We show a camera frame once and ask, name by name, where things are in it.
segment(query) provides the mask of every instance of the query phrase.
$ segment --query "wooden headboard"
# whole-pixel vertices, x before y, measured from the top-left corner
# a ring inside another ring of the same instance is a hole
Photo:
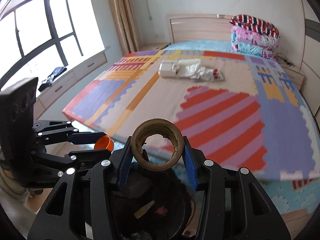
[[[231,15],[183,14],[167,16],[170,43],[196,40],[230,41]]]

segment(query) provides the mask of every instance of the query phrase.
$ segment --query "beige curtain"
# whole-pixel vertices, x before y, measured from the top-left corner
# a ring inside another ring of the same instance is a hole
[[[132,0],[109,0],[123,55],[139,50],[141,44]]]

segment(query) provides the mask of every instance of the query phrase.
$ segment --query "orange bowl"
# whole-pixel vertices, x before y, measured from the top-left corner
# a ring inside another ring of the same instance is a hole
[[[96,141],[96,144],[94,145],[93,149],[94,150],[107,149],[110,152],[112,152],[114,147],[115,147],[115,144],[113,140],[111,140],[111,138],[108,135],[104,135],[98,141]]]

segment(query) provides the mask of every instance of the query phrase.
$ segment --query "brown roll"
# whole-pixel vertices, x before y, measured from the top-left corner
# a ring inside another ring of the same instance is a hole
[[[146,161],[142,156],[142,146],[146,139],[155,134],[168,138],[173,144],[173,154],[170,160],[162,164],[155,164]],[[164,119],[151,119],[140,124],[134,131],[131,138],[131,151],[136,161],[150,171],[164,171],[173,167],[184,149],[183,137],[179,129],[171,122]]]

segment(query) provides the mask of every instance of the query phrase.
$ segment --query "striped pillow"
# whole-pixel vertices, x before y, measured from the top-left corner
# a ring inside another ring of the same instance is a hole
[[[257,32],[260,34],[267,34],[277,39],[280,38],[278,29],[270,22],[258,19],[253,16],[239,14],[234,16],[230,23],[237,25],[249,31]]]

